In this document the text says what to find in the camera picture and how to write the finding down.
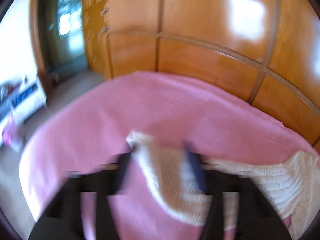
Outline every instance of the wooden panel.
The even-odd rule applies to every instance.
[[[44,91],[46,95],[49,95],[53,86],[50,80],[50,77],[47,73],[47,69],[45,67],[44,58],[42,55],[40,37],[39,37],[39,29],[38,29],[38,3],[39,0],[30,0],[30,35],[32,42],[32,50],[35,56],[36,65],[38,68],[37,75],[41,80],[41,84],[44,87]]]
[[[82,0],[83,32],[89,68],[98,73],[104,73],[106,68],[106,47],[101,51],[101,31],[108,25],[108,18],[101,12],[108,7],[108,0]]]
[[[100,64],[102,64],[103,69],[102,73],[104,74],[104,78],[106,80],[109,80],[112,78],[111,75],[111,68],[110,68],[110,59],[109,59],[109,49],[108,49],[108,34],[102,33],[97,38],[97,44],[99,47],[99,50],[97,51],[97,54],[99,54]]]
[[[281,0],[281,19],[270,68],[320,107],[320,20],[308,0]]]
[[[164,0],[163,31],[213,42],[262,62],[275,0]]]
[[[156,32],[159,0],[109,0],[111,31]]]
[[[111,34],[109,38],[114,77],[156,70],[156,37]]]
[[[320,153],[320,141],[315,145],[315,149],[318,153]]]
[[[301,134],[311,144],[320,134],[320,115],[291,90],[268,75],[264,78],[252,105]]]
[[[257,69],[241,61],[169,39],[160,41],[159,71],[207,81],[243,100],[247,100],[258,76]]]

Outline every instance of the pink object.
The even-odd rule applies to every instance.
[[[220,88],[188,77],[136,72],[85,94],[29,141],[19,173],[33,217],[39,218],[67,171],[96,171],[123,153],[131,130],[174,147],[193,141],[200,153],[251,164],[281,163],[298,150],[315,152],[281,122]],[[110,197],[122,240],[198,239],[201,228],[171,218],[157,205],[135,162],[129,175],[126,195]],[[94,194],[83,196],[84,229],[93,240]],[[225,239],[233,239],[232,233]]]
[[[15,152],[20,152],[23,147],[23,136],[19,127],[14,122],[12,114],[9,116],[8,123],[2,131],[2,140],[5,145],[9,146]]]

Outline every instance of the bed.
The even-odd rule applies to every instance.
[[[98,0],[83,0],[83,19],[90,68],[108,81],[41,127],[22,155],[21,186],[35,219],[67,172],[111,162],[131,130],[257,165],[320,150],[312,0],[105,1],[101,15]],[[122,239],[196,239],[199,228],[156,205],[134,163],[130,174],[128,194],[112,198]],[[92,195],[84,194],[83,210],[92,240]],[[316,239],[318,225],[316,216],[301,239]]]
[[[89,173],[112,162],[113,155],[125,151],[131,130],[176,148],[181,148],[183,140],[193,141],[204,155],[251,164],[281,163],[298,150],[315,152],[281,122],[220,88],[178,75],[136,72],[95,88],[29,141],[19,173],[35,220],[68,172]],[[112,197],[122,239],[196,239],[199,227],[165,213],[134,163],[127,190],[124,196]],[[93,203],[93,195],[84,194],[84,228],[89,240],[94,239]]]

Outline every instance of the white wall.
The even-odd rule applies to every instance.
[[[7,80],[36,76],[29,26],[30,0],[14,0],[0,23],[0,84]]]

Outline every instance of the white blanket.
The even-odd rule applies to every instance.
[[[159,205],[175,219],[203,225],[211,200],[201,194],[183,152],[159,147],[152,137],[135,132],[128,135],[127,141],[130,145],[138,144],[134,156]],[[206,161],[205,168],[252,178],[282,219],[291,215],[289,233],[296,240],[320,209],[317,160],[317,155],[299,151],[285,163],[275,165],[211,159]],[[224,216],[225,230],[236,227],[237,193],[224,193]]]

